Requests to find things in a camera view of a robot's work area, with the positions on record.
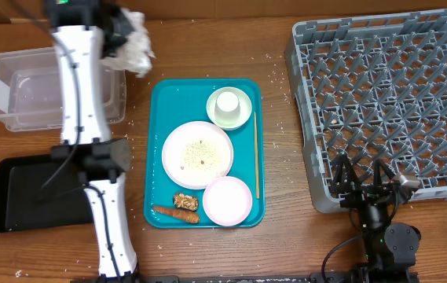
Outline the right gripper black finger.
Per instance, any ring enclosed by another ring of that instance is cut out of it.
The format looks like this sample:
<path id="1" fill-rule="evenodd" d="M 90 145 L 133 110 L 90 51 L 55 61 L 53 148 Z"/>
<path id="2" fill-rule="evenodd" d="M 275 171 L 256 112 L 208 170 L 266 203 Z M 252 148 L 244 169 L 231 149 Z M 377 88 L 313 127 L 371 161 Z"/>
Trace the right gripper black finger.
<path id="1" fill-rule="evenodd" d="M 381 159 L 377 159 L 373 162 L 373 173 L 373 186 L 375 189 L 393 188 L 393 177 L 395 176 L 395 173 Z M 387 183 L 383 182 L 382 174 L 385 174 L 388 178 Z"/>
<path id="2" fill-rule="evenodd" d="M 351 193 L 360 189 L 361 183 L 347 155 L 339 154 L 334 168 L 336 171 L 329 189 L 331 193 Z"/>

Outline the white tissue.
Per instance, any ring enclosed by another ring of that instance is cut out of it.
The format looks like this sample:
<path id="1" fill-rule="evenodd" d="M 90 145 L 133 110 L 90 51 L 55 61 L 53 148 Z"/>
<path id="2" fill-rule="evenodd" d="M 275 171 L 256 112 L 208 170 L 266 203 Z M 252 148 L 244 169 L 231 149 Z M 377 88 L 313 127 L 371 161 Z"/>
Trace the white tissue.
<path id="1" fill-rule="evenodd" d="M 127 36 L 127 43 L 118 48 L 116 57 L 102 57 L 101 63 L 110 69 L 132 72 L 143 78 L 152 70 L 151 59 L 155 58 L 148 30 L 144 26 L 145 15 L 127 8 L 122 10 L 134 31 Z"/>

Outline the small pink bowl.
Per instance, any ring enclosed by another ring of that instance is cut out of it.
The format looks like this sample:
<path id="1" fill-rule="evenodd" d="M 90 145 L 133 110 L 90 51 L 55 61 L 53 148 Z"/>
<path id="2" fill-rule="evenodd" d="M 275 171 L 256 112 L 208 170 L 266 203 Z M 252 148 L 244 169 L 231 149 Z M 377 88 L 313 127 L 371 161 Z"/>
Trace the small pink bowl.
<path id="1" fill-rule="evenodd" d="M 219 226 L 236 226 L 251 213 L 253 196 L 238 178 L 225 176 L 212 181 L 203 193 L 203 210 Z"/>

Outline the pale green bowl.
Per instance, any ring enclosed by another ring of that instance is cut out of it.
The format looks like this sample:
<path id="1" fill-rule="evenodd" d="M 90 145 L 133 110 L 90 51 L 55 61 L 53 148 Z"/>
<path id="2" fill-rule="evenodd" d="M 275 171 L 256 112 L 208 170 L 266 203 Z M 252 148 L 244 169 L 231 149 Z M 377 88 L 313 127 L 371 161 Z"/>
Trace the pale green bowl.
<path id="1" fill-rule="evenodd" d="M 214 114 L 216 99 L 220 93 L 225 91 L 231 91 L 235 93 L 240 101 L 240 114 L 233 123 L 222 123 L 222 121 L 216 118 Z M 243 126 L 251 117 L 252 103 L 251 99 L 244 91 L 236 87 L 227 86 L 215 90 L 210 95 L 206 103 L 206 112 L 210 121 L 214 123 L 216 126 L 220 127 L 223 130 L 236 130 L 239 127 Z"/>

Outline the white paper cup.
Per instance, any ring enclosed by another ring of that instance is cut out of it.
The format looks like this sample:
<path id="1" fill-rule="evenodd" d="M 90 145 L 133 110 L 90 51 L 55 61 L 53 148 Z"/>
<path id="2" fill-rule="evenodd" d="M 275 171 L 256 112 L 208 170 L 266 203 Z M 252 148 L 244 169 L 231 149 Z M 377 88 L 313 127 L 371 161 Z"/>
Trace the white paper cup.
<path id="1" fill-rule="evenodd" d="M 231 91 L 225 91 L 216 99 L 215 117 L 222 123 L 233 123 L 240 114 L 240 101 L 237 95 Z"/>

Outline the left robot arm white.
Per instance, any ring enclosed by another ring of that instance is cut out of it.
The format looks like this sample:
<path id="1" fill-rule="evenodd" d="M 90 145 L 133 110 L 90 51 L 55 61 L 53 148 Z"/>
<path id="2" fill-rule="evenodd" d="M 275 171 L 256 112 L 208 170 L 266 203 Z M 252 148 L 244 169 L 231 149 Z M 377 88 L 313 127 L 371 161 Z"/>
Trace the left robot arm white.
<path id="1" fill-rule="evenodd" d="M 130 147 L 113 138 L 103 103 L 101 59 L 114 57 L 137 30 L 124 9 L 105 1 L 45 1 L 60 72 L 61 144 L 52 158 L 73 166 L 89 203 L 99 250 L 99 282 L 139 282 L 125 205 Z"/>

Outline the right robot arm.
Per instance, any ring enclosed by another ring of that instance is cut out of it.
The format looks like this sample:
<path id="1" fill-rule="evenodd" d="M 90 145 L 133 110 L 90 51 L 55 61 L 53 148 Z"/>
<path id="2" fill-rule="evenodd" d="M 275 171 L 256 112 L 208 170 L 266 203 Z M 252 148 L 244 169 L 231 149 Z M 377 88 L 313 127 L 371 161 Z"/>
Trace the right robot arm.
<path id="1" fill-rule="evenodd" d="M 339 155 L 330 191 L 340 196 L 339 205 L 356 213 L 353 224 L 360 234 L 335 246 L 321 265 L 323 281 L 328 282 L 326 264 L 341 247 L 361 240 L 366 263 L 358 263 L 343 280 L 346 282 L 417 282 L 409 271 L 416 264 L 420 231 L 408 224 L 394 222 L 398 208 L 407 204 L 420 187 L 414 174 L 394 173 L 381 159 L 373 162 L 373 183 L 364 184 L 347 155 Z"/>

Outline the grey dishwasher rack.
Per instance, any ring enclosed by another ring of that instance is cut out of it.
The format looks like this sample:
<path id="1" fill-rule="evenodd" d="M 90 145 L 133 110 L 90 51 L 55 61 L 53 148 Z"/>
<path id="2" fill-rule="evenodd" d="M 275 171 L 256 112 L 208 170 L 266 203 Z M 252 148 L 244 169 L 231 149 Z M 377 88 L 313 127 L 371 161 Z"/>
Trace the grey dishwasher rack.
<path id="1" fill-rule="evenodd" d="M 319 212 L 340 209 L 340 154 L 365 184 L 382 160 L 420 180 L 413 200 L 447 200 L 447 9 L 301 21 L 284 56 Z"/>

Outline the clear plastic waste bin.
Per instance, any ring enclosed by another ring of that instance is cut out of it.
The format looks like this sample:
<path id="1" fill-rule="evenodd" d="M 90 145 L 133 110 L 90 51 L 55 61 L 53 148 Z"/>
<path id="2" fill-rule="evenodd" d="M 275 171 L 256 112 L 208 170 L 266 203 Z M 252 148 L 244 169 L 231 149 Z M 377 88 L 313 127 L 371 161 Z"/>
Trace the clear plastic waste bin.
<path id="1" fill-rule="evenodd" d="M 7 130 L 61 127 L 59 68 L 53 48 L 0 53 L 0 121 Z"/>

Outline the teal plastic tray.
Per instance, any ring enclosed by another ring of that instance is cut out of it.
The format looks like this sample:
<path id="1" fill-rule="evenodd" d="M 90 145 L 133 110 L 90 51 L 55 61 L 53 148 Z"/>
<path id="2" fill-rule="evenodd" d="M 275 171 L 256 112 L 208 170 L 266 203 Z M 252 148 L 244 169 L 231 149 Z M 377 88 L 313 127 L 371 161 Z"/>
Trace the teal plastic tray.
<path id="1" fill-rule="evenodd" d="M 161 151 L 167 136 L 184 123 L 192 121 L 208 122 L 206 103 L 217 89 L 231 86 L 244 91 L 251 99 L 253 113 L 251 118 L 239 129 L 227 133 L 234 149 L 234 161 L 229 174 L 242 180 L 251 190 L 253 196 L 250 215 L 238 226 L 253 227 L 258 225 L 266 214 L 265 198 L 265 154 L 263 149 L 262 95 L 258 85 L 244 78 L 206 78 L 206 79 L 165 79 L 152 91 L 151 110 L 148 129 L 148 150 L 145 167 L 145 219 L 156 228 L 188 229 L 218 228 L 203 211 L 198 224 L 189 224 L 167 215 L 153 211 L 153 206 L 171 207 L 175 193 L 203 196 L 201 189 L 185 189 L 175 184 L 163 169 Z M 254 147 L 254 112 L 258 124 L 258 164 L 260 179 L 260 198 L 255 197 L 255 147 Z"/>

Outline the wooden chopstick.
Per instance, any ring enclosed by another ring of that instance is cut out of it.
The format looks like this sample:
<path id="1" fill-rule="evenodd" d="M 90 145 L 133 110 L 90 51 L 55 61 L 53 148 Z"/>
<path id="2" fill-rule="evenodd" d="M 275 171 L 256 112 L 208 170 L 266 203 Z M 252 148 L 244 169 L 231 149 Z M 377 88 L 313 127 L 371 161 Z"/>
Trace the wooden chopstick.
<path id="1" fill-rule="evenodd" d="M 259 164 L 258 164 L 258 124 L 256 112 L 254 112 L 254 147 L 255 147 L 255 197 L 260 198 L 260 179 L 259 179 Z"/>

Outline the large white pink-rimmed plate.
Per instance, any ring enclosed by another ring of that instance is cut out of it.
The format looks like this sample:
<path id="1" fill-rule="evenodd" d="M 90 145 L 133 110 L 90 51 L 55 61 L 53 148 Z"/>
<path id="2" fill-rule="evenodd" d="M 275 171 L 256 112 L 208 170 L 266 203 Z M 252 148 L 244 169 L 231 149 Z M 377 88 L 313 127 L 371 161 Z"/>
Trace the large white pink-rimmed plate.
<path id="1" fill-rule="evenodd" d="M 186 189 L 205 189 L 214 179 L 226 176 L 233 157 L 227 133 L 204 121 L 184 123 L 174 129 L 161 154 L 167 176 Z"/>

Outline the orange carrot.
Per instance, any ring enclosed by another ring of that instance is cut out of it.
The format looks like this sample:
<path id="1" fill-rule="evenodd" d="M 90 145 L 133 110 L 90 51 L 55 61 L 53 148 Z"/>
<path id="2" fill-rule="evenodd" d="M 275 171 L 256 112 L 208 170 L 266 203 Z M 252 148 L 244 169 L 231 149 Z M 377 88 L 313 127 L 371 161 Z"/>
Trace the orange carrot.
<path id="1" fill-rule="evenodd" d="M 187 211 L 177 208 L 166 208 L 161 206 L 153 206 L 153 211 L 171 218 L 181 220 L 190 224 L 198 224 L 200 222 L 199 215 L 194 211 Z"/>

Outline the brown granola bar piece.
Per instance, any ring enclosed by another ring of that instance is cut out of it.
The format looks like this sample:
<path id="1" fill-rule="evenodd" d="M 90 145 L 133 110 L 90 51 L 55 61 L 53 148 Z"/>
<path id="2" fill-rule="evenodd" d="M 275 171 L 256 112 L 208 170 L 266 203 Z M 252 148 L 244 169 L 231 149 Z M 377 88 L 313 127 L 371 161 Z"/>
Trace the brown granola bar piece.
<path id="1" fill-rule="evenodd" d="M 173 203 L 176 208 L 187 211 L 195 212 L 199 208 L 198 198 L 184 193 L 175 193 L 173 196 Z"/>

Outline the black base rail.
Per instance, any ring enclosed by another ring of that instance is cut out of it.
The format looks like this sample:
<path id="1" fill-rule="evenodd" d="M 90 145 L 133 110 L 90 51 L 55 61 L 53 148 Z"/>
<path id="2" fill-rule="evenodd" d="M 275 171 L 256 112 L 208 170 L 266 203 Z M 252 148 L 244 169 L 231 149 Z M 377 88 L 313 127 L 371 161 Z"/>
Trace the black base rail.
<path id="1" fill-rule="evenodd" d="M 376 279 L 363 280 L 358 277 L 355 271 L 349 272 L 327 272 L 326 278 L 331 283 L 356 283 L 356 282 L 412 282 L 419 283 L 417 273 L 411 273 L 409 277 L 401 276 L 397 278 L 387 279 L 379 276 Z M 147 283 L 323 283 L 324 279 L 321 272 L 314 272 L 308 276 L 284 275 L 284 276 L 268 276 L 268 277 L 178 277 L 178 276 L 158 276 L 143 279 Z"/>

